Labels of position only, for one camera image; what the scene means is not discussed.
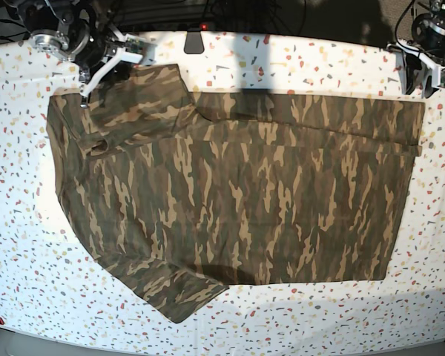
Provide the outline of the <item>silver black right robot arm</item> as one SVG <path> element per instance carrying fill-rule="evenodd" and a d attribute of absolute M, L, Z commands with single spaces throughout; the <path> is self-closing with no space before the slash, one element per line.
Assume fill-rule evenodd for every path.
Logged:
<path fill-rule="evenodd" d="M 6 1 L 5 5 L 22 21 L 32 47 L 72 62 L 79 67 L 79 93 L 67 95 L 82 108 L 122 101 L 127 110 L 144 102 L 145 89 L 137 86 L 139 65 L 148 45 L 143 38 L 121 33 L 112 22 L 116 6 L 98 19 L 90 1 Z"/>

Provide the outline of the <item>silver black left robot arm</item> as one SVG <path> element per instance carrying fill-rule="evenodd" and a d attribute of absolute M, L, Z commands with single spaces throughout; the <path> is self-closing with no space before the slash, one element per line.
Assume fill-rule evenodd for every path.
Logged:
<path fill-rule="evenodd" d="M 412 38 L 396 37 L 386 49 L 402 58 L 403 94 L 412 94 L 420 85 L 423 98 L 428 99 L 445 90 L 445 1 L 430 1 L 422 7 L 426 12 L 413 19 Z"/>

